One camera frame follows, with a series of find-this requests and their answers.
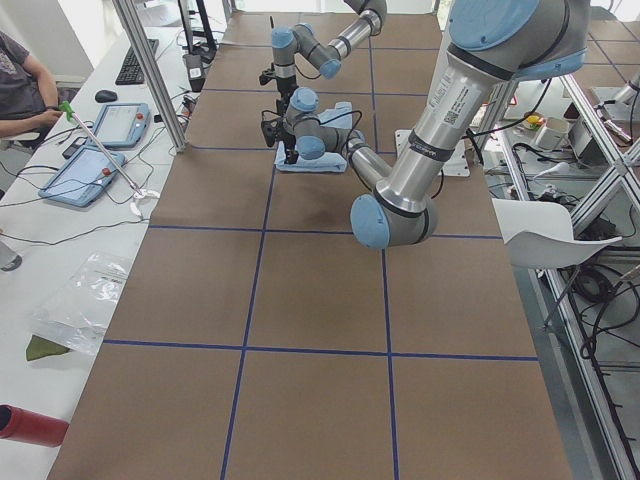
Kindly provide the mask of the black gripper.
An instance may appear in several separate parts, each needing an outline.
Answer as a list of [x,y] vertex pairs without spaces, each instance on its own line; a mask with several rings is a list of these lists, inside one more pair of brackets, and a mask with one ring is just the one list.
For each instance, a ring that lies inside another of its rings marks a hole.
[[282,142],[285,152],[285,164],[297,163],[298,152],[296,150],[296,138],[285,128],[284,117],[277,112],[271,112],[272,118],[266,117],[266,112],[261,113],[261,131],[265,144],[271,148],[278,142]]
[[296,68],[294,64],[271,66],[261,72],[259,83],[261,86],[276,81],[280,98],[276,100],[276,109],[279,116],[284,117],[290,104],[291,96],[296,90]]

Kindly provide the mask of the idle robot arm base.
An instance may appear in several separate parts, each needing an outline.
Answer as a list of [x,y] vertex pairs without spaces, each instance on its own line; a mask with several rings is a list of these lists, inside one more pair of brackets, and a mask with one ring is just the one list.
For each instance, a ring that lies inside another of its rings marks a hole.
[[610,113],[606,113],[603,122],[605,127],[626,145],[631,145],[634,141],[634,115],[638,103],[639,71],[636,71],[625,86],[615,94],[613,99],[604,103],[605,107],[617,105],[618,109],[625,109],[624,120],[616,122],[616,119]]

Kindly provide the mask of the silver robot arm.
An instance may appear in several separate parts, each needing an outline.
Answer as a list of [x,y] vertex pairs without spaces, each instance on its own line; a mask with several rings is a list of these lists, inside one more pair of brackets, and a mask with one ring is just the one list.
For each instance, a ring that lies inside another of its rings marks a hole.
[[324,125],[317,94],[296,83],[295,61],[305,58],[325,78],[362,41],[378,35],[386,20],[383,1],[354,1],[357,19],[328,44],[306,24],[274,28],[273,62],[260,75],[280,92],[278,117],[264,123],[268,144],[283,141],[291,161],[316,160],[328,152],[350,163],[368,193],[350,212],[352,231],[366,247],[385,249],[424,241],[437,215],[429,188],[495,85],[544,80],[577,71],[587,51],[590,5],[586,1],[456,1],[449,15],[450,40],[442,46],[447,66],[429,95],[394,164],[382,160],[352,129]]
[[336,38],[323,45],[307,23],[295,26],[276,27],[271,31],[273,61],[269,69],[259,76],[261,85],[275,80],[280,98],[276,110],[283,116],[289,101],[298,88],[296,79],[297,54],[304,57],[321,76],[334,78],[344,60],[366,39],[380,34],[387,16],[387,2],[384,0],[346,1],[358,14],[358,18],[346,27]]

